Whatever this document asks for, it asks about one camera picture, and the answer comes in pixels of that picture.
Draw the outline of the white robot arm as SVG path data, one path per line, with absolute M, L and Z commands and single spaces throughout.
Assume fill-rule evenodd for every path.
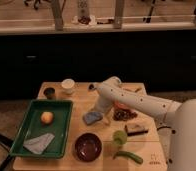
M 196 99 L 181 103 L 128 91 L 121 85 L 116 76 L 95 83 L 99 97 L 94 109 L 106 114 L 114 102 L 120 102 L 168 123 L 173 133 L 167 171 L 196 171 Z

